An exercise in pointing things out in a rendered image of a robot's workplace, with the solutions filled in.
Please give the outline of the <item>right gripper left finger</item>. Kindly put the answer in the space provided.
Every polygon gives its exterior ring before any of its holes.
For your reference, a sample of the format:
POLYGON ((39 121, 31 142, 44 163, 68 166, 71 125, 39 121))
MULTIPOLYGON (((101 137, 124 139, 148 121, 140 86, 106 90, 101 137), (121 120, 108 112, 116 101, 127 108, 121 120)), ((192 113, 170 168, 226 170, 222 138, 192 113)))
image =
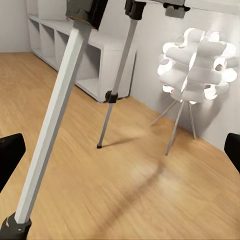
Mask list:
POLYGON ((0 193, 26 151, 21 133, 0 138, 0 193))

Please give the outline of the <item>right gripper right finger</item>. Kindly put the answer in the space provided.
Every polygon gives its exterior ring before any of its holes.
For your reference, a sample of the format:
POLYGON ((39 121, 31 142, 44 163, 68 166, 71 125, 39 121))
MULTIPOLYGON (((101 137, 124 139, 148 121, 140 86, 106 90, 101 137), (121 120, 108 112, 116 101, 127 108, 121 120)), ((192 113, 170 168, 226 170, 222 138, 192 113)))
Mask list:
POLYGON ((239 134, 235 134, 231 132, 228 133, 225 140, 224 151, 240 173, 240 135, 239 134))

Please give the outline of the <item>camera tripod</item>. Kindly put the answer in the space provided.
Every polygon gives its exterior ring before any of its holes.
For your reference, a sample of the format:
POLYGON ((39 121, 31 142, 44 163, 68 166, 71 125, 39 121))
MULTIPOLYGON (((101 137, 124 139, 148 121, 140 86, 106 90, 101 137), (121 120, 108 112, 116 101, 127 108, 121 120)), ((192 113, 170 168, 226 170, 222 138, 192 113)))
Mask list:
MULTIPOLYGON (((0 229, 0 240, 27 240, 32 225, 31 212, 47 167, 70 94, 92 30, 99 30, 108 0, 67 0, 65 16, 74 21, 60 65, 38 142, 29 167, 16 212, 6 217, 0 229)), ((103 137, 118 99, 118 88, 138 21, 146 4, 163 5, 165 16, 184 19, 191 8, 240 16, 240 6, 197 0, 126 0, 125 14, 131 18, 112 90, 105 94, 109 102, 97 148, 103 137)))

